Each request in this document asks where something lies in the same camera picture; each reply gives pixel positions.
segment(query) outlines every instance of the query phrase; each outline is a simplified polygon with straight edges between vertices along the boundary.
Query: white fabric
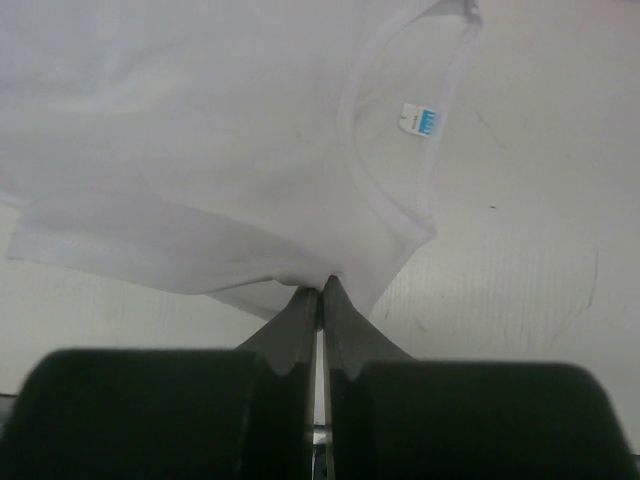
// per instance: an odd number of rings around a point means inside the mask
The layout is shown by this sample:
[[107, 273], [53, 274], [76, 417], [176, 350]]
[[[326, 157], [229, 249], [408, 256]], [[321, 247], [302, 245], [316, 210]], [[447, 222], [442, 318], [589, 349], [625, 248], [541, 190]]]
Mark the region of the white fabric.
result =
[[[265, 318], [337, 274], [367, 313], [434, 235], [473, 0], [6, 0], [13, 258]], [[404, 103], [438, 112], [430, 138]]]

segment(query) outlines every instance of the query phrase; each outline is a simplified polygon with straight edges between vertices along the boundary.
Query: clothing tag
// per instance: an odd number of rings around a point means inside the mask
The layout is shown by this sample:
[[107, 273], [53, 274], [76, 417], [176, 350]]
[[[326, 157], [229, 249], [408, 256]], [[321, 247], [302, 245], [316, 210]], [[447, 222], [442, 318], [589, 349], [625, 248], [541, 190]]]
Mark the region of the clothing tag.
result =
[[405, 103], [400, 115], [400, 128], [414, 135], [430, 137], [436, 131], [437, 116], [433, 110]]

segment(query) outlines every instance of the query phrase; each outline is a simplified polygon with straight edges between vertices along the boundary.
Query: neckline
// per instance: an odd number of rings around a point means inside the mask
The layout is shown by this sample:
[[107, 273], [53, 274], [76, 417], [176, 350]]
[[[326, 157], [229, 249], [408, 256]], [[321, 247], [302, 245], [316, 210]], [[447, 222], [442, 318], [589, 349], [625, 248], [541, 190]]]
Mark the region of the neckline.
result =
[[[356, 146], [354, 134], [355, 106], [360, 93], [362, 81], [375, 58], [384, 47], [402, 30], [421, 18], [431, 7], [441, 0], [418, 0], [405, 4], [394, 15], [383, 22], [376, 32], [365, 42], [349, 71], [347, 80], [340, 96], [337, 114], [338, 134], [344, 151], [344, 161], [351, 175], [356, 189], [364, 196], [369, 206], [382, 220], [407, 238], [422, 245], [435, 236], [436, 230], [432, 222], [420, 221], [411, 217], [397, 205], [389, 195], [373, 179], [364, 165]], [[456, 49], [454, 59], [447, 72], [445, 90], [438, 101], [440, 123], [444, 126], [446, 115], [453, 101], [457, 83], [462, 75], [466, 60], [473, 50], [475, 40], [481, 30], [482, 21], [476, 0], [459, 0], [464, 3], [464, 12], [468, 18], [468, 26], [463, 38]], [[437, 152], [443, 128], [439, 128], [425, 148], [421, 172], [425, 174], [425, 164], [432, 160]], [[426, 192], [420, 194], [418, 202], [421, 207], [428, 208]]]

